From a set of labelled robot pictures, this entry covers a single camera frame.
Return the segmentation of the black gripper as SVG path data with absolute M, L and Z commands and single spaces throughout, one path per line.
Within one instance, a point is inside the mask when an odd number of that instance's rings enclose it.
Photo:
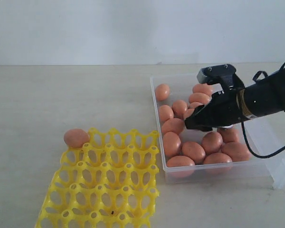
M 184 120 L 187 129 L 211 132 L 216 126 L 230 126 L 283 111 L 281 99 L 267 78 L 245 87 L 232 74 L 219 83 L 223 93 L 215 95 L 209 104 L 197 106 Z

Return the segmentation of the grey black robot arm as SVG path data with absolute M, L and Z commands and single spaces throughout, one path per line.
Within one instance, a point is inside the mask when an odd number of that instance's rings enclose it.
M 201 84 L 219 84 L 222 89 L 212 94 L 209 103 L 197 107 L 185 118 L 187 129 L 208 132 L 285 112 L 285 64 L 270 75 L 258 71 L 249 86 L 244 85 L 231 64 L 202 68 L 197 80 Z

